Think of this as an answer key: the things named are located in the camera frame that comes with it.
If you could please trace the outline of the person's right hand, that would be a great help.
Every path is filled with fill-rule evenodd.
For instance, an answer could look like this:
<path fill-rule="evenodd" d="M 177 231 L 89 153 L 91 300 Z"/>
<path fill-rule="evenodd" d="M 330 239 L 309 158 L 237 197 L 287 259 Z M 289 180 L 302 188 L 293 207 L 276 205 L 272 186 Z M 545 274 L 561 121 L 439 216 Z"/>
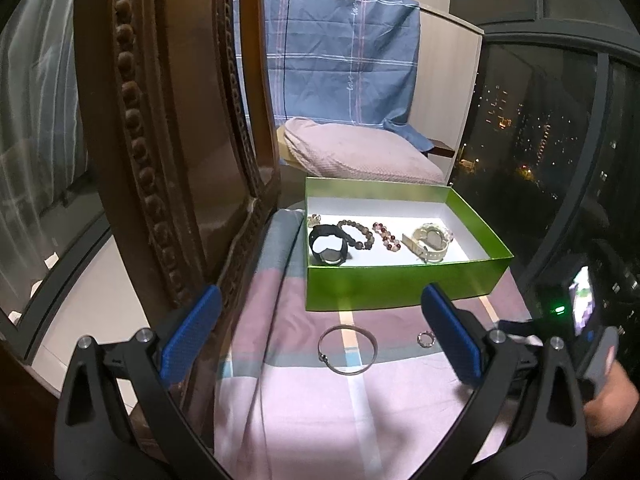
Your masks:
<path fill-rule="evenodd" d="M 614 361 L 605 386 L 584 406 L 587 434 L 605 437 L 620 430 L 631 418 L 639 393 L 620 362 Z"/>

